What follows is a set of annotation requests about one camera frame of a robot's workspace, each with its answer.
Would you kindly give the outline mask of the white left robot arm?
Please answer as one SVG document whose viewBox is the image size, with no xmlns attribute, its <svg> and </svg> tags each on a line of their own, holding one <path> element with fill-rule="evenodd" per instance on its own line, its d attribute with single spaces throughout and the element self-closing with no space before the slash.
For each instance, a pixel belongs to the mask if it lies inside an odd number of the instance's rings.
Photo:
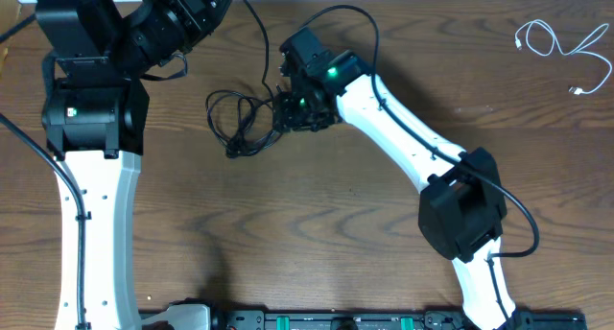
<svg viewBox="0 0 614 330">
<path fill-rule="evenodd" d="M 138 329 L 132 210 L 144 152 L 150 69 L 183 58 L 232 0 L 36 0 L 52 45 L 41 122 L 61 202 L 59 329 Z"/>
</svg>

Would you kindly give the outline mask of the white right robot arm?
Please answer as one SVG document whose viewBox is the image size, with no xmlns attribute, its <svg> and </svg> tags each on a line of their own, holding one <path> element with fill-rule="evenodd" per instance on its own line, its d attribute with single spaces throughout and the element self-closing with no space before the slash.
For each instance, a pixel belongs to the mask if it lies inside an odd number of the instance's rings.
<svg viewBox="0 0 614 330">
<path fill-rule="evenodd" d="M 499 256 L 507 214 L 493 156 L 467 152 L 411 113 L 373 67 L 352 51 L 335 54 L 308 28 L 284 41 L 281 74 L 291 82 L 273 102 L 278 130 L 318 131 L 340 122 L 370 138 L 419 194 L 418 226 L 452 262 L 462 309 L 479 329 L 511 329 L 516 305 Z"/>
</svg>

